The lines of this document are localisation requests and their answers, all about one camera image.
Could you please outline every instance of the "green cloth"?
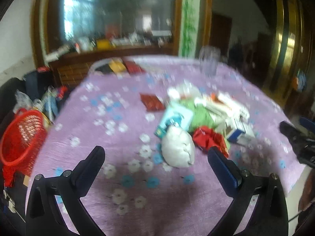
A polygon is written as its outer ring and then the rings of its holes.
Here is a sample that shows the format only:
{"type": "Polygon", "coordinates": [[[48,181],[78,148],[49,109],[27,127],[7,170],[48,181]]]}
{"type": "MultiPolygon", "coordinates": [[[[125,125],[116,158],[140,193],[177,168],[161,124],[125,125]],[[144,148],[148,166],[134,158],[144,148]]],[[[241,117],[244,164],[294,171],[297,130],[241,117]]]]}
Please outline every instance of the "green cloth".
{"type": "Polygon", "coordinates": [[[209,111],[202,105],[195,106],[193,99],[182,99],[179,104],[194,112],[192,123],[190,124],[188,132],[194,132],[201,126],[208,128],[215,128],[215,123],[212,120],[209,111]]]}

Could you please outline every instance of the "green wall decoration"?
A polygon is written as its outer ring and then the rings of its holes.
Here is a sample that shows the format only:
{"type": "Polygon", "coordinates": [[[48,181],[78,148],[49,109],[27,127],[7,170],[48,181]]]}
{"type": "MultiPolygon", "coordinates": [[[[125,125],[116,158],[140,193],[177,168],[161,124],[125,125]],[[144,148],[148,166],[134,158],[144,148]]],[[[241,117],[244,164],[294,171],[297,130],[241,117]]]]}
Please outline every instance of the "green wall decoration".
{"type": "Polygon", "coordinates": [[[182,21],[178,55],[195,57],[200,0],[182,0],[182,21]]]}

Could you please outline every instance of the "red packet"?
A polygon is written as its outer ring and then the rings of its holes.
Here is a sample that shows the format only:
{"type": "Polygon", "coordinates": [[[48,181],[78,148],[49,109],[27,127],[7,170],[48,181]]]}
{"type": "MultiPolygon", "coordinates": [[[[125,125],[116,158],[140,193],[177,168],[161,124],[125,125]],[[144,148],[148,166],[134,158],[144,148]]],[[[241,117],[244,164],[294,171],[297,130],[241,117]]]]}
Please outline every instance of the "red packet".
{"type": "Polygon", "coordinates": [[[140,98],[148,112],[165,110],[165,106],[155,95],[140,94],[140,98]]]}

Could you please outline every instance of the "window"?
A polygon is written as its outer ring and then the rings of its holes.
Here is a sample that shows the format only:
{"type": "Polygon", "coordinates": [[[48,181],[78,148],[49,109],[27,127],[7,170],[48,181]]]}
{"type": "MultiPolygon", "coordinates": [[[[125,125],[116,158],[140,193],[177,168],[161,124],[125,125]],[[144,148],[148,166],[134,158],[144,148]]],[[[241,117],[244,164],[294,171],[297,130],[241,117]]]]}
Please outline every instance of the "window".
{"type": "Polygon", "coordinates": [[[89,36],[94,32],[92,0],[64,0],[65,39],[89,36]]]}

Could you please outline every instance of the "wooden door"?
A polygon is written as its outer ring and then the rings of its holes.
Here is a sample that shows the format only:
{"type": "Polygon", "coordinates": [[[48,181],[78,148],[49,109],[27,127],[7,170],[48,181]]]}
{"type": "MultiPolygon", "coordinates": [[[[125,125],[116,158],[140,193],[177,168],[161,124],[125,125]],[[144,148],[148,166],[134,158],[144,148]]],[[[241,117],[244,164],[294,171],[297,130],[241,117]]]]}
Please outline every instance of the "wooden door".
{"type": "Polygon", "coordinates": [[[226,56],[229,50],[232,18],[212,13],[210,46],[221,50],[221,55],[226,56]]]}

